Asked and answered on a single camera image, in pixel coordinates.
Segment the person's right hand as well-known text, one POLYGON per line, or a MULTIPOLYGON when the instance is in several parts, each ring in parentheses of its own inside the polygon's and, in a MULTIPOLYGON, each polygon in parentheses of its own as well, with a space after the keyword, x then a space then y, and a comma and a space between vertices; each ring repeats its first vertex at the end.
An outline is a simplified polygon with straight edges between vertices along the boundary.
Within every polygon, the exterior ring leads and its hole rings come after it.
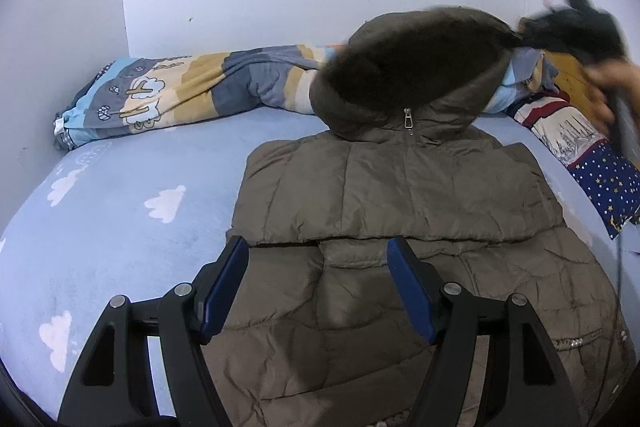
POLYGON ((640 69, 637 64, 626 60, 607 60, 585 66, 582 75, 589 83, 588 98, 594 127, 604 135, 610 135, 616 121, 610 98, 617 90, 625 95, 634 123, 639 127, 640 69))

